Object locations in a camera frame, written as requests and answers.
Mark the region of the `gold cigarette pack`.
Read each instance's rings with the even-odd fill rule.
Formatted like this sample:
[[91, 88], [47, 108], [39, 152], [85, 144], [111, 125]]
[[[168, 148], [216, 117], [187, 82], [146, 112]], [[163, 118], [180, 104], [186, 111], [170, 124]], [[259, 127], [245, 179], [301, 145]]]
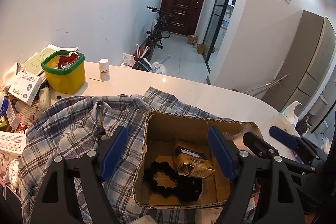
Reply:
[[174, 144], [174, 168], [177, 174], [201, 179], [214, 175], [213, 164], [201, 147], [181, 139], [176, 139]]

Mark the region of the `white tissue pack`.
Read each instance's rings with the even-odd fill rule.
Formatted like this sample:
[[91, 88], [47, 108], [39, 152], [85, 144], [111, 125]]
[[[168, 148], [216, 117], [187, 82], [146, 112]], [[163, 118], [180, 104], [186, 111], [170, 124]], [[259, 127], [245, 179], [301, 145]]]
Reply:
[[276, 116], [271, 125], [285, 131], [289, 135], [299, 137], [299, 133], [295, 129], [298, 123], [298, 116], [296, 116], [294, 111], [297, 106], [302, 106], [302, 104], [298, 101], [294, 101], [286, 106], [284, 110]]

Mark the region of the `small white box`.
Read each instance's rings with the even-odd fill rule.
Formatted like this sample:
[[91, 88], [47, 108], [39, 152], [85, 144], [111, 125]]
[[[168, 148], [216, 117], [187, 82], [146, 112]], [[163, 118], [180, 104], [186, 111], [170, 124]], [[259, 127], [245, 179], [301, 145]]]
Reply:
[[222, 206], [197, 209], [195, 212], [195, 224], [214, 224], [222, 209]]

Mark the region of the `blue plaid shirt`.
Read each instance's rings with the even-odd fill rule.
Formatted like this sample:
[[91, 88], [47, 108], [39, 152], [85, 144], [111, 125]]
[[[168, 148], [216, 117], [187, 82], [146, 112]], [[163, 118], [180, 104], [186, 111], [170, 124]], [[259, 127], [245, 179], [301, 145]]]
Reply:
[[249, 131], [259, 131], [255, 123], [216, 117], [155, 88], [148, 88], [144, 95], [63, 98], [41, 114], [26, 135], [18, 167], [24, 222], [30, 222], [39, 188], [56, 156], [79, 158], [98, 146], [102, 133], [112, 136], [118, 126], [124, 126], [129, 134], [126, 149], [113, 177], [104, 184], [120, 222], [150, 215], [158, 223], [193, 223], [194, 209], [144, 207], [133, 194], [140, 162], [149, 152], [149, 146], [144, 143], [149, 133], [147, 124], [159, 114], [165, 115], [167, 128], [172, 128], [175, 122], [194, 124], [192, 138], [206, 134], [211, 126], [217, 126], [230, 140], [240, 139]]

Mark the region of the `brown cardboard box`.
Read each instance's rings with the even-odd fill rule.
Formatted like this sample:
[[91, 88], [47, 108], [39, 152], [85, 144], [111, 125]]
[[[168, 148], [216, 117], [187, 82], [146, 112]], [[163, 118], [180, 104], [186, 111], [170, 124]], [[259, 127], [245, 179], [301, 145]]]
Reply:
[[[220, 206], [230, 194], [230, 181], [224, 177], [210, 148], [207, 133], [217, 127], [224, 137], [243, 149], [243, 135], [261, 136], [257, 124], [223, 119], [197, 118], [151, 111], [146, 116], [142, 156], [135, 173], [133, 195], [139, 207], [147, 209], [191, 209]], [[150, 190], [144, 171], [152, 162], [168, 162], [178, 174], [202, 179], [198, 200], [182, 202], [176, 196], [163, 197]]]

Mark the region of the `beige refrigerator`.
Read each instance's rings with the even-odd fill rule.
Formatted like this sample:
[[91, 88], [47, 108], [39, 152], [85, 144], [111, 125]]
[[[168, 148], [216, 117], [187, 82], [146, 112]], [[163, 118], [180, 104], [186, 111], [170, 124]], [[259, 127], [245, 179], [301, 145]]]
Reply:
[[335, 30], [327, 17], [304, 10], [286, 59], [276, 77], [285, 78], [262, 100], [278, 111], [298, 101], [300, 115], [322, 83], [335, 50]]

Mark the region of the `white mask box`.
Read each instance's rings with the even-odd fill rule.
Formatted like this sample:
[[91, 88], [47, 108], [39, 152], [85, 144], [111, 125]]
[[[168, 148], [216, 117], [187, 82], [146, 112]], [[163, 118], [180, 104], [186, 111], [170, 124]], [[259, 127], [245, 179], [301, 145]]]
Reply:
[[19, 72], [9, 88], [9, 93], [16, 99], [31, 106], [42, 84], [39, 76]]

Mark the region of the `yellow green-rimmed container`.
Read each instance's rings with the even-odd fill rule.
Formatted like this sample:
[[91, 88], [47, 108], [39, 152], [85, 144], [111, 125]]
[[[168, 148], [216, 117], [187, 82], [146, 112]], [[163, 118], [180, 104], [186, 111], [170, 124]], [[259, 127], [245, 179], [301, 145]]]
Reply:
[[41, 67], [53, 90], [75, 94], [85, 82], [84, 61], [82, 53], [62, 50], [42, 61]]

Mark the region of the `cardboard boxes on floor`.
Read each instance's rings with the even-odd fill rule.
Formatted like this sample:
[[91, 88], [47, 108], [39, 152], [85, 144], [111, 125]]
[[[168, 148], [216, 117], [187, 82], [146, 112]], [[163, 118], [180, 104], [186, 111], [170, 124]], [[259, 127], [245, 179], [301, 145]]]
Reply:
[[196, 35], [189, 35], [187, 43], [197, 49], [197, 53], [202, 55], [205, 52], [205, 45], [198, 43], [198, 37]]

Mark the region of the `white pill bottle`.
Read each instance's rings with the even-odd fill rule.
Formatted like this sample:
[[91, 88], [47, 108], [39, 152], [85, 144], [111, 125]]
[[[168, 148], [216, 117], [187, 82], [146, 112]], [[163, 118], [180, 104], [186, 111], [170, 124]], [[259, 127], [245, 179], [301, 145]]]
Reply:
[[99, 60], [99, 71], [100, 71], [100, 79], [102, 81], [107, 81], [107, 80], [110, 79], [109, 60], [108, 59]]

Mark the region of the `black bicycle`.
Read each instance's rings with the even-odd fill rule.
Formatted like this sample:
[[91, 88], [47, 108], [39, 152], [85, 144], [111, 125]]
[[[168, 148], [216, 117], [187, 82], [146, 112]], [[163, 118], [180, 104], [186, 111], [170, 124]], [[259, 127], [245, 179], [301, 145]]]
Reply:
[[156, 7], [147, 6], [152, 13], [157, 13], [157, 22], [151, 31], [147, 31], [149, 35], [145, 41], [145, 45], [149, 47], [144, 57], [151, 61], [156, 48], [163, 49], [162, 39], [168, 39], [171, 35], [169, 24], [166, 20], [166, 16], [170, 18], [176, 18], [172, 13], [167, 13], [159, 10]]

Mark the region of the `black framed glass door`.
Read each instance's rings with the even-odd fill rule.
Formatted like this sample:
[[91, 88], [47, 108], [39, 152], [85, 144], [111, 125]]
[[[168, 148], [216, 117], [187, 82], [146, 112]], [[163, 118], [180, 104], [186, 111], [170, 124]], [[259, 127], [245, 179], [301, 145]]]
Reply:
[[208, 69], [214, 67], [237, 0], [215, 0], [203, 39], [203, 57]]

